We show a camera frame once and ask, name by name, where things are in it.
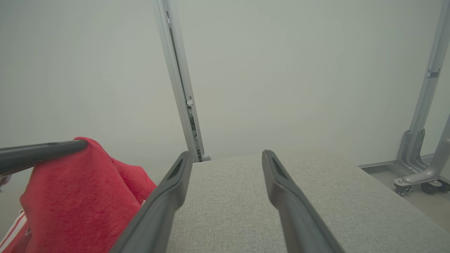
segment gray fabric surface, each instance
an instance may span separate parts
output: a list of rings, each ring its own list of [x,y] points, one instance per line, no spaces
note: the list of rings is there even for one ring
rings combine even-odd
[[[347,253],[450,252],[447,231],[358,167],[305,151],[277,156]],[[260,154],[194,164],[167,252],[286,252]]]

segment wheeled stand base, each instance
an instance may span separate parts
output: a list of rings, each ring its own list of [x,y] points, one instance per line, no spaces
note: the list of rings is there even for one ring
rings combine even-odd
[[[394,180],[396,186],[395,192],[400,196],[407,194],[412,190],[412,185],[421,184],[422,191],[425,193],[434,193],[441,187],[447,188],[447,184],[438,179],[439,174],[444,168],[450,155],[450,139],[444,138],[431,161],[431,164],[422,172],[404,176]]]

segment caster wheel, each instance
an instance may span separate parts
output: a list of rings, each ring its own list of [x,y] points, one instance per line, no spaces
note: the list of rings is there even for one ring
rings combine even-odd
[[[430,185],[429,183],[420,184],[420,188],[422,188],[422,191],[426,194],[434,194],[439,190],[438,187],[434,187],[434,186]]]
[[[405,196],[410,190],[410,187],[397,187],[395,188],[395,193],[400,196]]]

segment red towel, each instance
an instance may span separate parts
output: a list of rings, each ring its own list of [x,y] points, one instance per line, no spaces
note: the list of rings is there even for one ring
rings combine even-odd
[[[3,252],[107,252],[156,188],[141,167],[76,139],[87,148],[34,168],[20,198],[27,228]]]

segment white wall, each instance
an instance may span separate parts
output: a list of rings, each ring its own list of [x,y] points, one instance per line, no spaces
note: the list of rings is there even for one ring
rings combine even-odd
[[[156,183],[187,149],[151,1],[0,0],[0,148],[77,136]]]
[[[395,160],[442,1],[177,1],[205,152]]]
[[[439,80],[436,85],[430,111],[425,122],[425,139],[421,155],[432,154],[441,139],[442,131],[450,114],[450,53],[447,50]]]

